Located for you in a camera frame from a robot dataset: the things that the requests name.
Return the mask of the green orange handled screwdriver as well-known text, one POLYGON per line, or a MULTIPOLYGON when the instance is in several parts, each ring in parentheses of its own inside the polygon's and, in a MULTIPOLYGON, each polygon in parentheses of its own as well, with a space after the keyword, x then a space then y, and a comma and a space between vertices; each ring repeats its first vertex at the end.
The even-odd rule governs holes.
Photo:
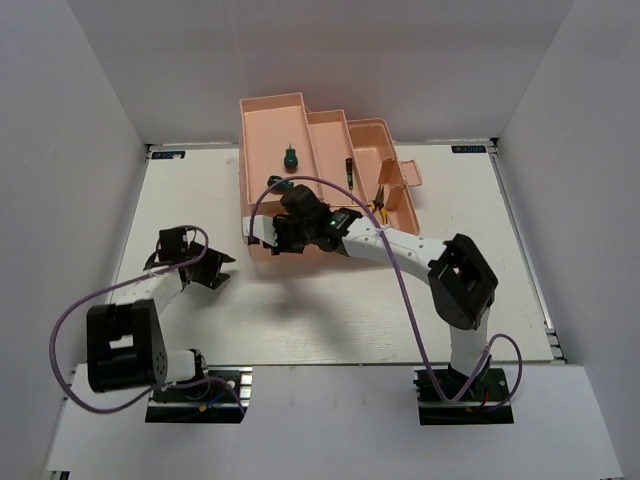
POLYGON ((286 180, 278 175, 271 175, 267 179, 267 186, 271 192, 276 194, 284 194, 285 192, 294 188, 294 183, 290 180, 286 180))

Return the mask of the stubby green screwdriver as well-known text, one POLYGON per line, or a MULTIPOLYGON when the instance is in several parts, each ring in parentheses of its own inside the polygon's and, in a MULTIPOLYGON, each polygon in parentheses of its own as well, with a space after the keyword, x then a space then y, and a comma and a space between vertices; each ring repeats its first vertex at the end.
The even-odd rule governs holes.
POLYGON ((289 144, 285 149, 283 165, 285 170, 288 172, 296 171, 299 166, 299 160, 297 157, 296 149, 293 147, 292 144, 289 144))

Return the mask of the pink plastic toolbox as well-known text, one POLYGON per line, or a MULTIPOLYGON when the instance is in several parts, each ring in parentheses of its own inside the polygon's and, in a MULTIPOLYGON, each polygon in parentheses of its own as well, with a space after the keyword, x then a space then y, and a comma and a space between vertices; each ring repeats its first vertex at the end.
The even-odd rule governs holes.
POLYGON ((379 185, 385 189, 388 225, 410 234, 420 232, 410 189, 423 183, 416 162, 401 161, 385 120, 349 120, 342 110, 313 112, 303 95, 256 97, 240 101, 239 153, 241 217, 251 214, 271 175, 313 176, 348 190, 345 159, 354 159, 351 192, 371 205, 379 185), (285 149, 292 144, 299 166, 288 172, 285 149))

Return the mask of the black green precision screwdriver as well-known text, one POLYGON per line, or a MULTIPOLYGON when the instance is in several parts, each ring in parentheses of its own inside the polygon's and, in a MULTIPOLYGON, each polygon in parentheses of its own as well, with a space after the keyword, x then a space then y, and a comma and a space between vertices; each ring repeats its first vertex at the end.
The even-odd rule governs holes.
POLYGON ((347 188, 350 192, 354 189, 354 159, 349 157, 345 159, 345 170, 347 178, 347 188))

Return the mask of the yellow long nose pliers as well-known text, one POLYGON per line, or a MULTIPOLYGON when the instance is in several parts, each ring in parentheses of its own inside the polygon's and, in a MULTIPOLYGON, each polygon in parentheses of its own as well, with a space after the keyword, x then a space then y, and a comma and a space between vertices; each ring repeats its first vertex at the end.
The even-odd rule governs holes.
POLYGON ((384 193, 384 186, 379 185, 373 202, 370 205, 371 211, 379 215, 379 222, 381 225, 387 225, 389 223, 389 216, 384 203, 384 193))

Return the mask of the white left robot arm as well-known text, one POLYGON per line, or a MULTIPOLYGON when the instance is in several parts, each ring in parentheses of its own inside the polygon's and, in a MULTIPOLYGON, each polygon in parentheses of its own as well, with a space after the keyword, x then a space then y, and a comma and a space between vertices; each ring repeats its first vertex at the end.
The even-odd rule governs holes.
POLYGON ((87 367, 93 391, 177 385, 191 399, 209 392, 212 377, 201 352, 167 349, 160 325, 162 312, 188 285, 215 290, 230 278, 221 269, 235 259, 190 240, 188 233, 195 230, 161 230, 144 278, 119 289, 109 304, 88 310, 87 367))

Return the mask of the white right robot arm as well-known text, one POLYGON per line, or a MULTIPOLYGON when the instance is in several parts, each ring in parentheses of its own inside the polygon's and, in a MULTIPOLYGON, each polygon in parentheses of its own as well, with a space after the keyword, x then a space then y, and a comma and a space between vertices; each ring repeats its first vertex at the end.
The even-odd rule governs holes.
POLYGON ((280 199, 282 212, 251 212, 242 220, 250 244, 272 254, 301 254, 314 245, 349 258, 391 266, 398 279, 409 274, 431 290, 438 316, 448 324, 449 374, 453 390, 472 399, 488 385, 487 324, 498 280, 468 236, 433 240, 382 226, 364 206, 333 209, 305 185, 280 199))

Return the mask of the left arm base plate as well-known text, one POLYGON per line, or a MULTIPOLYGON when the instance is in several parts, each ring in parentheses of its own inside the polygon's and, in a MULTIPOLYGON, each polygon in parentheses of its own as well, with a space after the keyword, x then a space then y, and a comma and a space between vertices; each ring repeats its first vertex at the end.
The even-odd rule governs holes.
POLYGON ((207 383, 152 393, 146 407, 145 422, 240 424, 249 408, 253 368, 211 368, 208 376, 210 380, 207 383))

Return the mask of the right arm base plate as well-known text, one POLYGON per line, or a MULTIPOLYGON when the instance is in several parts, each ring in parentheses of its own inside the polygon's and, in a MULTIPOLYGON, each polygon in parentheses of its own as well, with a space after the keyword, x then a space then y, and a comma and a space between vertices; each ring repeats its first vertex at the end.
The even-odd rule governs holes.
POLYGON ((491 367, 476 379, 457 403, 438 396, 425 369, 414 372, 421 426, 507 425, 514 423, 507 378, 502 368, 491 367))

